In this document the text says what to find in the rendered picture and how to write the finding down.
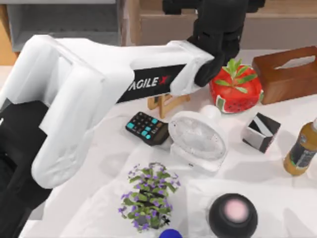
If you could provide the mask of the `black and white box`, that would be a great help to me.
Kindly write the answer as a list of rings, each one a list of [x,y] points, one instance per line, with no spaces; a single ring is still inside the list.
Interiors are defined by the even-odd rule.
[[[276,137],[281,123],[257,113],[242,130],[242,141],[265,153]]]

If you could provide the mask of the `small wooden stand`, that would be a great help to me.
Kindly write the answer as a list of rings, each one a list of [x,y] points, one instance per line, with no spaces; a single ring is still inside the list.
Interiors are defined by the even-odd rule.
[[[154,110],[158,108],[158,114],[161,119],[173,110],[185,102],[190,101],[190,95],[182,95],[173,97],[170,94],[163,94],[160,96],[150,97],[147,99],[148,109]]]

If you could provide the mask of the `grey cabinet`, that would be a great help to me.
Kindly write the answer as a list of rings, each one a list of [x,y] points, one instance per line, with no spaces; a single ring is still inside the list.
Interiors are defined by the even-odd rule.
[[[6,5],[13,52],[20,51],[36,34],[120,44],[120,0],[0,0],[0,3]]]

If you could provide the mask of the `black round speaker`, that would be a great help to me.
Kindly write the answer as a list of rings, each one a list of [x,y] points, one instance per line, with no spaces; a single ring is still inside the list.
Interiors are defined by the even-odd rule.
[[[258,213],[247,197],[226,193],[211,204],[207,222],[216,238],[251,238],[258,226]]]

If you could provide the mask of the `watermelon plant pot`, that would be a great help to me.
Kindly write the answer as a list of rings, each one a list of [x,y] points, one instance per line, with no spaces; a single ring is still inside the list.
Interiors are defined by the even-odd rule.
[[[223,113],[235,114],[260,103],[264,97],[261,82],[250,65],[230,59],[210,83],[214,105]]]

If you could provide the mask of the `black calculator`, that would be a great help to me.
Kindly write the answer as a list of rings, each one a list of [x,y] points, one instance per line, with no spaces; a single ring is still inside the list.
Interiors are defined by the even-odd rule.
[[[168,123],[144,112],[136,113],[125,128],[149,146],[162,145],[169,138]]]

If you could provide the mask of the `white desk fan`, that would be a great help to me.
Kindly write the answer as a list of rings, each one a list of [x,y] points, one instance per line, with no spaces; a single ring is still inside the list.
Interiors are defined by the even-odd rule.
[[[220,110],[206,105],[198,112],[180,111],[168,123],[173,140],[171,154],[192,167],[215,173],[221,167],[228,150],[228,138],[219,125]]]

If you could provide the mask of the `purple flower plant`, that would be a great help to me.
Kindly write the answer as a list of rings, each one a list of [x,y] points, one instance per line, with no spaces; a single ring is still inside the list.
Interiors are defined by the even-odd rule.
[[[133,189],[120,198],[122,218],[131,220],[140,233],[169,225],[173,211],[169,195],[181,187],[179,175],[162,163],[152,162],[146,167],[136,164],[127,178]]]

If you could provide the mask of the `yellow bottle with dark label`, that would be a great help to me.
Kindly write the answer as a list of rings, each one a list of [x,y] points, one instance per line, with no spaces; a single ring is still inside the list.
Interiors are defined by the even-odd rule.
[[[295,144],[284,158],[284,169],[292,176],[302,175],[310,166],[316,153],[317,118],[301,128]]]

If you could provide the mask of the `brown wooden tissue box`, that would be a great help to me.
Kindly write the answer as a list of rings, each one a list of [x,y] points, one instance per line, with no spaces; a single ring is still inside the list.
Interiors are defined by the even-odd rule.
[[[281,68],[290,60],[314,57],[310,63]],[[262,104],[273,104],[317,94],[317,47],[309,46],[253,58],[252,68],[261,82]]]

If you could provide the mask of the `blue round object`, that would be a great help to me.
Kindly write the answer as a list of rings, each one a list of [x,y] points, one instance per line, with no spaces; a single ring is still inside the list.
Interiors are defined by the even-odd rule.
[[[175,229],[167,229],[162,231],[158,238],[183,238],[183,236]]]

